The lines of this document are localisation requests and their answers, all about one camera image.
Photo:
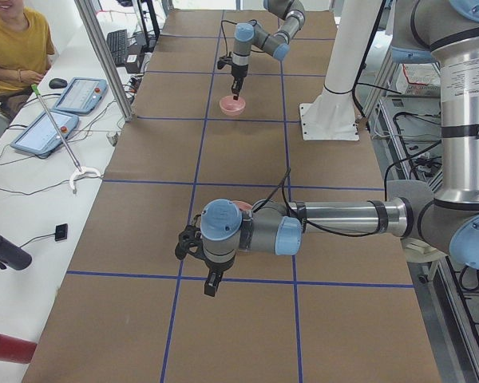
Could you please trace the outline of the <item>lower blue teach pendant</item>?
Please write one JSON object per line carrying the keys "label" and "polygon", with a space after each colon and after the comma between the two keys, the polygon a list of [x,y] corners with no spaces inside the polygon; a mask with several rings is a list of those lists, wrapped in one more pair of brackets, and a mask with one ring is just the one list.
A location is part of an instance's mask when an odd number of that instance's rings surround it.
{"label": "lower blue teach pendant", "polygon": [[[51,110],[57,126],[65,139],[78,126],[79,117],[71,113]],[[61,138],[53,127],[52,122],[45,112],[41,113],[22,133],[20,133],[10,146],[21,152],[27,152],[46,158],[51,152],[61,145]]]}

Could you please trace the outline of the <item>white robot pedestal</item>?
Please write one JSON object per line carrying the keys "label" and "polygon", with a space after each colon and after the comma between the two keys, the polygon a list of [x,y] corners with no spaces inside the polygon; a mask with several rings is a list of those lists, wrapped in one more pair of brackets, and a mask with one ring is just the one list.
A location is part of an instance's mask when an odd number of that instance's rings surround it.
{"label": "white robot pedestal", "polygon": [[312,103],[300,105],[304,140],[358,139],[354,84],[384,6],[382,0],[344,2],[323,91]]}

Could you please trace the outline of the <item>red cylinder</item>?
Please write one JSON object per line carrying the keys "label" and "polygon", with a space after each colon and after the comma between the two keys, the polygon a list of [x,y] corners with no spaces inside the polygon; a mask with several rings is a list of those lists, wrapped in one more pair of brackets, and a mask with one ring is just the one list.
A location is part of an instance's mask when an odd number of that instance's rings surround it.
{"label": "red cylinder", "polygon": [[0,361],[28,364],[37,345],[35,342],[0,334]]}

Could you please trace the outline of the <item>aluminium frame post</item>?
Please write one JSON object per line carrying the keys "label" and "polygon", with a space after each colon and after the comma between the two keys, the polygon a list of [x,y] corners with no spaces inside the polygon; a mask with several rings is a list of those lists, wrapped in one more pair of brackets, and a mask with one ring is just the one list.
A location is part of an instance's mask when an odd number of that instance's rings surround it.
{"label": "aluminium frame post", "polygon": [[101,25],[94,12],[93,4],[90,0],[75,0],[74,2],[121,114],[125,122],[130,122],[133,118],[133,110],[126,96],[117,68],[113,63],[112,55],[109,52]]}

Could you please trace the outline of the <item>reacher grabber stick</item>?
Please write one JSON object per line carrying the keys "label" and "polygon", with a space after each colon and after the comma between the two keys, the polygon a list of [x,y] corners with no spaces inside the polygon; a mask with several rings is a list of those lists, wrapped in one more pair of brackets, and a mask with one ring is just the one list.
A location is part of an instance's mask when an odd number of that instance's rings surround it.
{"label": "reacher grabber stick", "polygon": [[55,121],[55,119],[53,117],[53,114],[49,110],[47,104],[45,103],[45,101],[42,97],[42,95],[40,94],[40,92],[38,90],[38,87],[35,84],[31,85],[30,87],[33,90],[33,93],[35,94],[36,98],[40,102],[41,106],[43,107],[43,110],[45,111],[46,115],[48,116],[49,121],[53,125],[53,128],[57,132],[58,137],[61,139],[61,143],[63,144],[66,151],[68,152],[69,157],[73,161],[73,165],[75,166],[75,171],[73,172],[73,174],[69,178],[69,187],[70,187],[72,193],[74,195],[76,195],[77,194],[77,185],[76,185],[77,180],[83,178],[84,176],[88,176],[88,175],[96,176],[97,178],[101,178],[102,174],[96,168],[90,168],[90,167],[86,167],[86,166],[83,166],[83,165],[80,164],[77,157],[73,153],[73,150],[69,146],[61,128],[58,126],[57,122]]}

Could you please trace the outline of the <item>black bottle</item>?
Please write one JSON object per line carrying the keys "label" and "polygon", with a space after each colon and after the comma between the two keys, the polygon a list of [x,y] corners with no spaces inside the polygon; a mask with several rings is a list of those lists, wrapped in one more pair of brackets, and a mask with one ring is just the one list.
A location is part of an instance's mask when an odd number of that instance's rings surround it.
{"label": "black bottle", "polygon": [[26,251],[0,235],[0,269],[24,270],[32,263]]}

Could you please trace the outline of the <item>small black square device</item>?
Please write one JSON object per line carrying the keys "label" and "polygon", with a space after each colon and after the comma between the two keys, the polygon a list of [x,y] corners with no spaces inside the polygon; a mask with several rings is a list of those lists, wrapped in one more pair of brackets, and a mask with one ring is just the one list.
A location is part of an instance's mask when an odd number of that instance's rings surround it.
{"label": "small black square device", "polygon": [[54,240],[56,242],[66,240],[68,238],[69,225],[67,223],[58,224],[55,227]]}

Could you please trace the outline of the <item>white box with red print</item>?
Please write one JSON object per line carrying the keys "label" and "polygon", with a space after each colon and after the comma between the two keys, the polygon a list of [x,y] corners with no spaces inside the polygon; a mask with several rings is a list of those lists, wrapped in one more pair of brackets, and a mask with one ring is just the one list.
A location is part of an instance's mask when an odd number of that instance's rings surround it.
{"label": "white box with red print", "polygon": [[433,65],[401,64],[395,87],[405,95],[439,97],[440,84],[440,76]]}

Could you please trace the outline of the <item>blue teach pendant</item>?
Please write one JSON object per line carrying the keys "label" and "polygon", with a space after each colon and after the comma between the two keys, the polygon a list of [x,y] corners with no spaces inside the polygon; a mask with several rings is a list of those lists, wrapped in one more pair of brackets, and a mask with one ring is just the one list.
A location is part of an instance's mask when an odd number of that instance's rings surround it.
{"label": "blue teach pendant", "polygon": [[[51,110],[57,126],[65,139],[78,126],[79,117],[71,113]],[[41,113],[22,133],[20,133],[10,146],[21,152],[27,152],[46,158],[51,152],[61,145],[61,138],[53,127],[52,122],[45,112]]]}
{"label": "blue teach pendant", "polygon": [[108,89],[105,79],[74,77],[53,109],[77,115],[90,114],[101,102]]}

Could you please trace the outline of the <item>person in yellow shirt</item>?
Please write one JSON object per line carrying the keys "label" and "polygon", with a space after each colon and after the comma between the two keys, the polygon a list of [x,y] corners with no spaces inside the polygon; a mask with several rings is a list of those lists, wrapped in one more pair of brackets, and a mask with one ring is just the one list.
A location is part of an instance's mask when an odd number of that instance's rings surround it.
{"label": "person in yellow shirt", "polygon": [[0,1],[0,109],[14,119],[51,68],[49,23],[23,1]]}

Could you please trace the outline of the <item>upper blue teach pendant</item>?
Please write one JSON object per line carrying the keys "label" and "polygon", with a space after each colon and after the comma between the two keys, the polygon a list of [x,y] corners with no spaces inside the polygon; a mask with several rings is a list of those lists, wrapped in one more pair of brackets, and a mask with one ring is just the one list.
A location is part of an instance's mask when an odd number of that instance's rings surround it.
{"label": "upper blue teach pendant", "polygon": [[53,109],[77,115],[90,114],[101,102],[108,89],[105,79],[74,77]]}

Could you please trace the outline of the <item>black computer mouse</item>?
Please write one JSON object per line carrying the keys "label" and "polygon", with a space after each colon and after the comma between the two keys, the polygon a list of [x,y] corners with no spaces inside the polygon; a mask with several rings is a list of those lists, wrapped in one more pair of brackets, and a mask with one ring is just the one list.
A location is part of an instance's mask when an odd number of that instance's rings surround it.
{"label": "black computer mouse", "polygon": [[63,89],[68,85],[67,80],[62,78],[53,78],[49,81],[49,87],[51,89]]}

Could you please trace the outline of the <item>pink bowl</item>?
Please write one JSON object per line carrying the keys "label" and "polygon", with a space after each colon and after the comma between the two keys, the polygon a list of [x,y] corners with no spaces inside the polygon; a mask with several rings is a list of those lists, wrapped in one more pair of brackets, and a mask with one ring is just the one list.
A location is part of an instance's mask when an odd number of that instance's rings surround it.
{"label": "pink bowl", "polygon": [[246,107],[246,101],[242,97],[235,99],[233,95],[222,97],[219,102],[220,110],[226,116],[238,116]]}

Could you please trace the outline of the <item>black keyboard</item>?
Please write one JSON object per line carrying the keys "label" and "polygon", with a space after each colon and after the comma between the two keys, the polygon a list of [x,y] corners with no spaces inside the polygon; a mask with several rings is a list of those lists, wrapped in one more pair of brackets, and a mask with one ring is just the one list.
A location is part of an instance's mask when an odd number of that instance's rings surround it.
{"label": "black keyboard", "polygon": [[127,30],[114,30],[107,33],[106,43],[115,66],[124,66],[129,47]]}

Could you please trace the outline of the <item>pink plate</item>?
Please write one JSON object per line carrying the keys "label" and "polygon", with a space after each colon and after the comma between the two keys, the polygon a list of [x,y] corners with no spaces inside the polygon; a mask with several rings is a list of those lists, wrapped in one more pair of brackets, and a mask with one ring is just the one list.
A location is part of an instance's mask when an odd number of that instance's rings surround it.
{"label": "pink plate", "polygon": [[245,201],[233,200],[232,202],[239,208],[240,211],[251,211],[253,208],[250,203]]}

